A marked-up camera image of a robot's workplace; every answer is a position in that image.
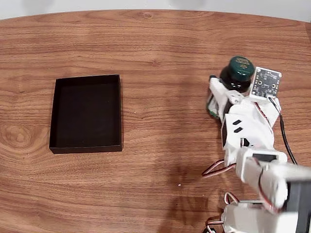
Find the wooden table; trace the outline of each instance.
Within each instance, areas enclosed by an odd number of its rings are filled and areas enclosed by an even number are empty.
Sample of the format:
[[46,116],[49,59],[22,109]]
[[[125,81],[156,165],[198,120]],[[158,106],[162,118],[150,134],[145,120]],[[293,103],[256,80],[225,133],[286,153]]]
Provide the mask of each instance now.
[[[224,156],[208,77],[237,54],[283,73],[287,137],[311,166],[311,24],[158,10],[0,21],[0,232],[201,233],[225,191],[256,198],[233,171],[201,179]],[[115,73],[123,152],[52,154],[55,79]]]

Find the black tray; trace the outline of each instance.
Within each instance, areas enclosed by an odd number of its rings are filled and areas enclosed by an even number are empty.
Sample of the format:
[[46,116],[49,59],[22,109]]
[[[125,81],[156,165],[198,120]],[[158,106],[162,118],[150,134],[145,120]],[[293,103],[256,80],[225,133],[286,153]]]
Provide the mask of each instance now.
[[50,150],[53,153],[122,151],[119,75],[57,79]]

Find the white robotic arm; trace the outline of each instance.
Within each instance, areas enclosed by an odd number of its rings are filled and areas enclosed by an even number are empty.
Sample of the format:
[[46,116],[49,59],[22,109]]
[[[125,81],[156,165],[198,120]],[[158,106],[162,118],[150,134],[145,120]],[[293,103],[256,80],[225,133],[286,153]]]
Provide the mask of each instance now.
[[[228,90],[216,77],[210,77],[208,110],[222,122],[225,168],[236,168],[237,176],[259,194],[260,201],[228,202],[220,223],[225,233],[311,233],[311,169],[287,163],[287,155],[274,149],[272,127],[281,108],[276,98],[261,94],[264,78],[281,77],[276,71],[256,68],[249,95]],[[203,173],[210,177],[220,161]]]

